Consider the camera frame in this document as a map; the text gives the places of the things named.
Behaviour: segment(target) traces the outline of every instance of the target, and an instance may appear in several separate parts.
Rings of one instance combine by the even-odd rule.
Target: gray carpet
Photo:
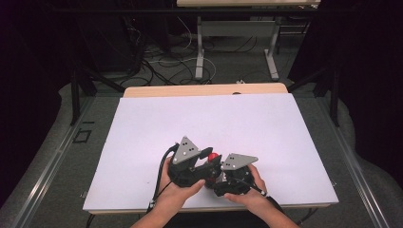
[[[214,50],[234,50],[239,48],[248,38],[219,38],[212,39],[205,43],[207,48],[214,44]],[[288,71],[297,54],[301,42],[300,36],[284,37],[281,43],[279,55],[275,55],[275,61],[280,75],[280,82],[286,85],[291,84],[286,78]],[[256,46],[248,52],[236,53],[215,53],[206,51],[205,58],[210,59],[214,66],[205,62],[210,75],[216,70],[213,84],[233,84],[242,79],[246,83],[268,83],[272,82],[269,77],[267,65],[263,58],[262,49],[264,39],[258,39]],[[252,47],[254,41],[250,41],[242,49]],[[155,55],[155,48],[147,50],[147,55]],[[176,47],[176,52],[189,53],[186,58],[193,58],[196,53],[183,47]],[[159,60],[160,56],[148,58],[149,61]],[[186,62],[190,67],[195,61]],[[175,76],[172,81],[177,84],[183,83],[183,79],[189,78],[185,66],[164,67],[152,64],[157,71],[166,78]],[[150,78],[150,73],[142,69],[137,76]],[[124,86],[138,86],[143,84],[142,80],[129,80]],[[81,197],[87,191],[94,175],[101,151],[107,136],[108,129],[113,119],[113,114],[119,101],[119,94],[116,94],[109,87],[96,84],[99,93],[93,100],[93,104],[85,117],[79,122],[78,128],[82,132],[90,131],[87,142],[73,142],[70,144],[66,156],[56,173],[49,189],[42,202],[33,214],[29,227],[85,227],[88,213],[82,210],[85,199]],[[158,79],[153,80],[152,85],[163,85]],[[340,203],[328,208],[319,209],[309,218],[303,227],[373,227],[367,210],[359,196],[355,184],[348,172],[345,162],[339,152],[340,148],[335,141],[334,133],[326,123],[326,115],[320,111],[318,100],[312,97],[312,86],[306,85],[295,92],[297,104],[302,116],[310,130],[311,136],[316,144],[319,156],[322,158],[329,177],[336,183],[335,190]],[[63,106],[59,113],[58,120],[50,130],[47,140],[38,152],[35,160],[27,174],[22,178],[6,204],[0,211],[0,226],[11,227],[18,213],[23,208],[24,202],[29,197],[34,184],[38,181],[43,169],[47,165],[53,153],[57,150],[60,141],[63,140],[71,117],[70,97],[68,86],[61,91],[63,95]],[[339,121],[341,131],[347,139],[348,144],[354,148],[354,126],[348,116],[348,109],[340,104]],[[86,133],[79,135],[76,141],[86,139]],[[391,227],[403,227],[403,193],[396,183],[382,170],[360,160],[362,170],[368,183],[373,188],[379,206],[389,219]],[[307,213],[306,209],[286,210],[290,218],[301,219]],[[91,227],[128,227],[138,215],[119,216],[97,216]]]

